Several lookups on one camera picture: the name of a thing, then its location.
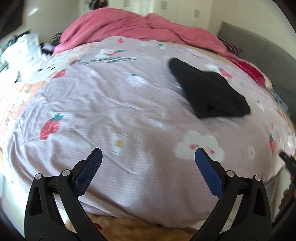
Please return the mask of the black long-sleeve sweater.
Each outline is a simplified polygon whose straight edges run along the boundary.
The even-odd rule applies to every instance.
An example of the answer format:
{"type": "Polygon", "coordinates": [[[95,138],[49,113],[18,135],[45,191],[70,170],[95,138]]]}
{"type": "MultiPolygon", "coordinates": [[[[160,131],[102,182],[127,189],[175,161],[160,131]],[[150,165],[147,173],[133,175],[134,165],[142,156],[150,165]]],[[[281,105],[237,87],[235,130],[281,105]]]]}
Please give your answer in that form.
{"type": "Polygon", "coordinates": [[[168,67],[197,118],[243,117],[250,114],[245,97],[220,74],[199,70],[178,58],[171,58],[168,67]]]}

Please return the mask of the blue patterned cloth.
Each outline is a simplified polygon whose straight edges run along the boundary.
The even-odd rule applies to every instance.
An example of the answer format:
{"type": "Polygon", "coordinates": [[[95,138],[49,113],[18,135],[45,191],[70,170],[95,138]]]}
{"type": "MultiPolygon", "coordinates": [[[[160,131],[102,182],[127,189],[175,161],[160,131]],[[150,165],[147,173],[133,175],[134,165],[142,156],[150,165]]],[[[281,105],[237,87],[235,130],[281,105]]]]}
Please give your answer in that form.
{"type": "Polygon", "coordinates": [[[281,99],[281,97],[275,92],[274,89],[270,89],[268,88],[267,91],[269,92],[269,94],[274,98],[274,100],[276,101],[276,103],[281,107],[281,109],[283,110],[283,112],[290,117],[291,112],[290,112],[290,108],[288,107],[288,105],[281,99]]]}

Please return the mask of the grey padded headboard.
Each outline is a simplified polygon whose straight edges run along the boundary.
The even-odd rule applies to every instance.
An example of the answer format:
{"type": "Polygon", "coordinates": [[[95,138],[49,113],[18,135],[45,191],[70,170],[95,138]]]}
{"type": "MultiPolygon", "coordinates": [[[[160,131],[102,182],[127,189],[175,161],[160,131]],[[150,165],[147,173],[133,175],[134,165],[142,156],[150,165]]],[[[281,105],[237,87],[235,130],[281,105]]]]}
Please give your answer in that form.
{"type": "Polygon", "coordinates": [[[217,37],[240,48],[242,53],[237,57],[254,64],[269,78],[295,123],[295,58],[270,40],[224,21],[217,37]]]}

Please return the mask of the red pillow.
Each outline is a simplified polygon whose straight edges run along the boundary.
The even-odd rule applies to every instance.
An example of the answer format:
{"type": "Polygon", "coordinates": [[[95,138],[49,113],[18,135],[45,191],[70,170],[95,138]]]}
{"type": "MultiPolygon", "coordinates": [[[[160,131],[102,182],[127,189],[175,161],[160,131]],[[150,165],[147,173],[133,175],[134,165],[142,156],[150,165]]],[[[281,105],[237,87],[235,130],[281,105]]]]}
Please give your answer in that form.
{"type": "Polygon", "coordinates": [[[230,59],[230,61],[251,77],[258,86],[264,88],[272,87],[269,79],[256,66],[237,58],[230,59]]]}

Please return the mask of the striped pillow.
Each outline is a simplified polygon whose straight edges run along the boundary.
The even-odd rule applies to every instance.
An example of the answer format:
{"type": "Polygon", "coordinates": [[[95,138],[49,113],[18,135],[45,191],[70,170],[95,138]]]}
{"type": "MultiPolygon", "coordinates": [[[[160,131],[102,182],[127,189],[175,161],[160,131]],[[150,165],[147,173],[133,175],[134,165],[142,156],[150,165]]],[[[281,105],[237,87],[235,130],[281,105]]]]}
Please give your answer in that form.
{"type": "Polygon", "coordinates": [[[242,50],[240,48],[236,47],[235,45],[227,42],[226,40],[224,40],[220,37],[218,37],[218,39],[226,46],[227,50],[229,52],[231,52],[232,54],[238,55],[238,54],[242,53],[242,50]]]}

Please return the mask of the strawberry bear print bedsheet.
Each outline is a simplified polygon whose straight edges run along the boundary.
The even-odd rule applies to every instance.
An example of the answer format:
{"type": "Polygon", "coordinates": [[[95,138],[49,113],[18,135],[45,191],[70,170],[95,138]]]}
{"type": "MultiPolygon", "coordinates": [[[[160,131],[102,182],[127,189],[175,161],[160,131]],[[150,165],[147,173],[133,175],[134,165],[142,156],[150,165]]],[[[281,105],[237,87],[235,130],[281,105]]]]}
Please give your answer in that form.
{"type": "Polygon", "coordinates": [[[295,132],[273,98],[225,58],[181,45],[110,37],[54,55],[1,95],[2,171],[25,201],[37,173],[103,161],[80,198],[86,211],[167,227],[207,218],[217,202],[194,162],[197,148],[237,175],[274,180],[295,132]],[[198,119],[168,61],[223,75],[251,108],[242,118],[198,119]]]}

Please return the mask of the white dresser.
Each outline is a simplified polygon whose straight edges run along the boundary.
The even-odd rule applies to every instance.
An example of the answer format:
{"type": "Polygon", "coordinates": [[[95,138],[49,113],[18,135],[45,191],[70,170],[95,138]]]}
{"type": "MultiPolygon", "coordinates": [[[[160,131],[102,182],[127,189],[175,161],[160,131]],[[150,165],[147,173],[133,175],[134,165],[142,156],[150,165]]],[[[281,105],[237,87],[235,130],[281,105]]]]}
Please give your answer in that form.
{"type": "Polygon", "coordinates": [[[8,47],[1,56],[10,68],[29,68],[42,60],[39,35],[36,33],[22,35],[8,47]]]}

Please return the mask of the white wardrobe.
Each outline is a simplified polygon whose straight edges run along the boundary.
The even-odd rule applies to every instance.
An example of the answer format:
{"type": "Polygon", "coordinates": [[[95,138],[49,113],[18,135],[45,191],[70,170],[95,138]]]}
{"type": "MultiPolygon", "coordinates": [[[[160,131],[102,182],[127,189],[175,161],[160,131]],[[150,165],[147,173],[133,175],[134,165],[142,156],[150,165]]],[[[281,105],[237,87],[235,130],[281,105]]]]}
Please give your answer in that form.
{"type": "Polygon", "coordinates": [[[174,23],[207,29],[213,2],[209,0],[114,0],[107,3],[110,8],[124,9],[142,16],[156,13],[174,23]]]}

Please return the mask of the pink duvet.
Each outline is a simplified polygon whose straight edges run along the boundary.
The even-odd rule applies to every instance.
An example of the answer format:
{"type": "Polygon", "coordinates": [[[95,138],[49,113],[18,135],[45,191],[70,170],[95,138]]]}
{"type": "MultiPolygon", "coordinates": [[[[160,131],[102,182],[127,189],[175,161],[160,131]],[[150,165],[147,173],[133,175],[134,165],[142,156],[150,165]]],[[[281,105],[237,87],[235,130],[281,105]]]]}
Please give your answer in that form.
{"type": "Polygon", "coordinates": [[[114,8],[96,9],[74,21],[62,33],[55,52],[114,36],[190,45],[213,51],[223,57],[234,57],[217,37],[205,29],[173,23],[155,13],[142,16],[114,8]]]}

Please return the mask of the black wall television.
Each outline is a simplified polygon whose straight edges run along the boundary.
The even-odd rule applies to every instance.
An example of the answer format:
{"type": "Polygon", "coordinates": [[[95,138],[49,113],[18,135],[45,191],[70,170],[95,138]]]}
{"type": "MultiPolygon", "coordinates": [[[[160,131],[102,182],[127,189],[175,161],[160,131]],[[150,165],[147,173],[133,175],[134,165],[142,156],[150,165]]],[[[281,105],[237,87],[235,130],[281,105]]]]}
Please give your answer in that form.
{"type": "Polygon", "coordinates": [[[1,0],[0,1],[0,38],[22,25],[24,0],[1,0]]]}

